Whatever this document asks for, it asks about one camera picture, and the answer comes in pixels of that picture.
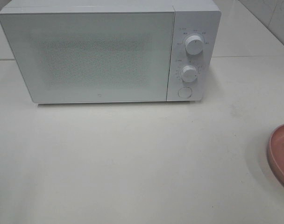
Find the upper white dial knob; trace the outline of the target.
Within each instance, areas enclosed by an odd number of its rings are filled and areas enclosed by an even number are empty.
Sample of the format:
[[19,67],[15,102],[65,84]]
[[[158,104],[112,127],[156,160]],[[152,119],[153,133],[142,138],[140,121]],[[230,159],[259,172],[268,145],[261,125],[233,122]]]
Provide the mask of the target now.
[[192,34],[185,40],[185,50],[189,55],[197,55],[203,51],[204,39],[199,34]]

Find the white microwave oven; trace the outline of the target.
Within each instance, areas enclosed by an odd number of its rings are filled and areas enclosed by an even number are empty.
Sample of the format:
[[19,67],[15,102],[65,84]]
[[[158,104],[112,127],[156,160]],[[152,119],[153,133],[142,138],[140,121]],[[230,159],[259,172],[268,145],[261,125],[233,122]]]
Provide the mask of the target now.
[[[167,12],[173,13],[174,18],[167,95],[164,101],[199,101],[203,96],[221,18],[221,11],[211,0],[13,0],[0,10],[0,15]],[[199,34],[204,39],[203,51],[193,56],[185,50],[185,40],[192,34]],[[195,66],[198,70],[198,78],[192,83],[186,83],[181,78],[181,70],[187,65]],[[178,96],[178,91],[183,87],[192,89],[190,98]]]

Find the lower white dial knob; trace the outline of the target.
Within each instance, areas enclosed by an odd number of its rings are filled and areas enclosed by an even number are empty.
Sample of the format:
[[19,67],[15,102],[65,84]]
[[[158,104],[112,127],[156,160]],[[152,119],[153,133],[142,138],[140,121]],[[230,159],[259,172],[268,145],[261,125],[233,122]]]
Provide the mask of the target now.
[[192,83],[198,78],[198,70],[195,66],[187,65],[181,70],[181,78],[186,83]]

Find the pink round plate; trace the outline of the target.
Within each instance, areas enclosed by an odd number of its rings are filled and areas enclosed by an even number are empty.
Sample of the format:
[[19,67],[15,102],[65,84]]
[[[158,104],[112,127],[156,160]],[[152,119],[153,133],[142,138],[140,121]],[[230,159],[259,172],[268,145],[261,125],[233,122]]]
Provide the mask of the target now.
[[284,124],[278,126],[270,135],[267,159],[273,174],[284,186]]

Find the white dial knob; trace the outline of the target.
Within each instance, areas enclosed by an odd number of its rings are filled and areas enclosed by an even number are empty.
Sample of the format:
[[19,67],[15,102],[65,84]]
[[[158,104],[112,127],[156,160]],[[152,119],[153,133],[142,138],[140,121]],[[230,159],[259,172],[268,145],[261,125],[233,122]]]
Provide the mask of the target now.
[[187,65],[181,70],[181,78],[186,83],[192,83],[198,78],[198,70],[195,66]]
[[185,50],[189,55],[197,55],[203,51],[204,39],[199,34],[192,34],[185,40]]

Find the white microwave door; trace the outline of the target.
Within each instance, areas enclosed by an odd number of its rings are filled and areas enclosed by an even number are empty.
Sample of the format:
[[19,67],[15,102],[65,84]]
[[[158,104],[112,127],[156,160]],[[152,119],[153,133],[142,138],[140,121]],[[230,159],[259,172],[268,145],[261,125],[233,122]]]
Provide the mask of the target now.
[[2,14],[35,103],[164,101],[174,14]]

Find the round white door button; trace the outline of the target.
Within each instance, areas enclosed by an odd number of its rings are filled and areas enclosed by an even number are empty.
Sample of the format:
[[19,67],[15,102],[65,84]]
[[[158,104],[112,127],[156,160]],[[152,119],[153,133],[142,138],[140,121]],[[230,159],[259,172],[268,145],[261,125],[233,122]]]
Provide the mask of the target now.
[[192,89],[189,87],[183,87],[178,91],[180,98],[190,98],[192,96]]

